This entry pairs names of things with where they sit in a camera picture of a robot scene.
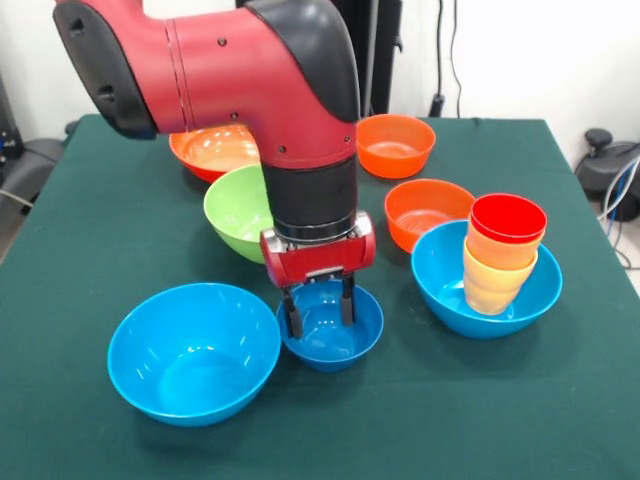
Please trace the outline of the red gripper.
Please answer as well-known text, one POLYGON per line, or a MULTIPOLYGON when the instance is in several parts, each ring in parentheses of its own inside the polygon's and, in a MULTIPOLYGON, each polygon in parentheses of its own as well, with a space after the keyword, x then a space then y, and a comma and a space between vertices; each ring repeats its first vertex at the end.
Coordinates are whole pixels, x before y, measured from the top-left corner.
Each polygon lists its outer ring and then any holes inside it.
MULTIPOLYGON (((302 244, 285 240, 274 228, 260 233, 260 248, 272 283, 282 289, 283 308, 288 336, 301 339, 303 325, 293 293, 312 278, 329 274, 349 274, 368 268, 376 254, 376 234, 369 214, 357 212, 354 228, 346 235, 330 241, 302 244)), ((354 277, 342 277, 340 298, 344 325, 355 323, 354 277)))

